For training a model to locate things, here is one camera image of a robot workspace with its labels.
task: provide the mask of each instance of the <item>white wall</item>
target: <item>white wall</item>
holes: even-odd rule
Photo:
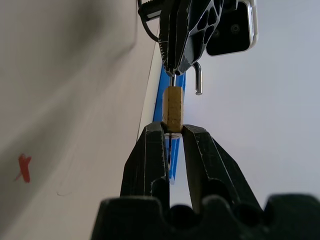
[[[1,240],[89,239],[119,196],[155,46],[136,5],[0,1]],[[30,183],[14,181],[20,154]]]
[[[258,0],[250,51],[200,60],[203,95],[187,72],[184,123],[206,128],[237,161],[261,205],[272,193],[320,197],[320,3]],[[190,203],[183,150],[171,204]]]

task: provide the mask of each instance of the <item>red x mark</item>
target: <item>red x mark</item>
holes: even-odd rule
[[[26,156],[24,154],[20,155],[20,157],[19,157],[20,172],[19,172],[18,176],[15,178],[15,181],[17,181],[22,175],[24,182],[30,183],[30,174],[29,174],[29,169],[28,169],[28,165],[29,165],[30,161],[31,161],[30,156],[28,156],[26,158]]]

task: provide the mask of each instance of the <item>small wooden cube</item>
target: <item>small wooden cube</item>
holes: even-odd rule
[[[181,133],[184,120],[184,90],[169,86],[163,93],[162,121],[171,133]]]

